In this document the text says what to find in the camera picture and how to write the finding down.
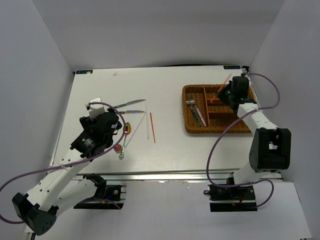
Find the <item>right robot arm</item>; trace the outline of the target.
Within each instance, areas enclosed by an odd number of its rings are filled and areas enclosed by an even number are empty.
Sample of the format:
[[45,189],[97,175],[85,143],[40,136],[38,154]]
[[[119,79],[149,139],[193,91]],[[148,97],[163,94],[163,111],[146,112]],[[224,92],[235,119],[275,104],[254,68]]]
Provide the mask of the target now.
[[253,184],[269,173],[286,170],[291,161],[291,131],[278,127],[264,115],[264,108],[248,97],[249,88],[247,77],[234,76],[218,94],[253,134],[248,163],[232,173],[232,182],[225,187],[226,195],[233,200],[243,195],[243,185]]

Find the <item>orange chopstick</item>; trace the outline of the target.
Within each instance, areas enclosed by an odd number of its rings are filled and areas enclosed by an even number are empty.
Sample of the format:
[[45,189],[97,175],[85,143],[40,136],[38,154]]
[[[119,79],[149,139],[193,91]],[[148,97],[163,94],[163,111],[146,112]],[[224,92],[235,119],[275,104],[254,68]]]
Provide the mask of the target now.
[[154,121],[153,121],[153,115],[152,115],[151,112],[149,113],[149,116],[150,116],[150,122],[151,122],[153,142],[156,143],[156,136],[155,136],[155,129],[154,129]]
[[232,73],[230,73],[228,75],[228,77],[226,78],[226,80],[223,82],[223,84],[221,85],[221,87],[218,89],[218,91],[215,93],[215,95],[212,97],[212,99],[210,100],[210,103],[212,104],[214,102],[214,100],[218,97],[218,94],[221,92],[221,90],[225,87],[226,83],[229,81],[229,79],[231,78]]

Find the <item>long white chopstick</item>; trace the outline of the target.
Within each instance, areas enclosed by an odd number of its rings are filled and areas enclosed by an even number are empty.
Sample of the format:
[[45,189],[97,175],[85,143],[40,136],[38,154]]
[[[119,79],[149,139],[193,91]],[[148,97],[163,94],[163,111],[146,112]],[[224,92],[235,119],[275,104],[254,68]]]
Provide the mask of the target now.
[[145,112],[130,114],[128,116],[132,130],[131,130],[131,133],[128,135],[128,139],[126,140],[126,143],[124,145],[125,148],[128,147],[128,145],[130,144],[131,140],[133,139],[133,137],[137,133],[138,129],[140,128],[140,126],[142,124],[142,122],[144,121],[145,116],[146,116]]

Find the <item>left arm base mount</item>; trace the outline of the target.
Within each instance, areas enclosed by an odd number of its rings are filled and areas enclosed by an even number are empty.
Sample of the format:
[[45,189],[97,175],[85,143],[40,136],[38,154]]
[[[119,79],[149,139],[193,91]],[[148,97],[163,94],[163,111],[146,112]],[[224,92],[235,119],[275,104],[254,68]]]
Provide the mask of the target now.
[[121,210],[126,199],[127,186],[109,183],[99,174],[85,174],[83,180],[92,180],[97,190],[92,197],[77,203],[73,208],[82,210]]

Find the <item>teal handled knife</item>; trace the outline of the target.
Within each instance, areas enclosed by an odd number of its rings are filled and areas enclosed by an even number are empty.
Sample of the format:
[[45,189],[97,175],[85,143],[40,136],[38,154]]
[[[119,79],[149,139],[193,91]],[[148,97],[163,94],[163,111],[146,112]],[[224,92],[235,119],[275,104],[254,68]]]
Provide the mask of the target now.
[[114,106],[114,108],[115,109],[119,109],[119,108],[127,107],[127,106],[130,106],[130,105],[138,104],[138,103],[141,103],[141,102],[144,102],[144,101],[146,101],[146,100],[145,99],[136,99],[136,100],[133,100],[133,101],[128,101],[127,103],[116,105],[116,106]]

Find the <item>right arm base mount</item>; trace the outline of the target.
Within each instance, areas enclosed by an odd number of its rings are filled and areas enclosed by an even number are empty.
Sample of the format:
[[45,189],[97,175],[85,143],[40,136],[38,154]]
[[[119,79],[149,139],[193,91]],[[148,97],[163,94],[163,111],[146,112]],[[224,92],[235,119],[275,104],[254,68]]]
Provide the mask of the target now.
[[258,210],[252,186],[221,188],[210,184],[203,194],[209,197],[212,213],[256,212]]

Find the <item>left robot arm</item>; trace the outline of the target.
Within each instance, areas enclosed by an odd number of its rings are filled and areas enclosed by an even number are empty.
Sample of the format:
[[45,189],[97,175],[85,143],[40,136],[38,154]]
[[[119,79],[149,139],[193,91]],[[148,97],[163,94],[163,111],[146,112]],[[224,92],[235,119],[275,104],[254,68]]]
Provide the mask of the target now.
[[81,134],[71,143],[57,170],[50,171],[27,193],[17,193],[12,203],[18,217],[37,235],[45,234],[59,215],[79,202],[105,196],[107,182],[98,174],[87,174],[70,190],[65,187],[85,168],[91,158],[113,145],[113,136],[121,129],[119,116],[104,112],[94,119],[81,117]]

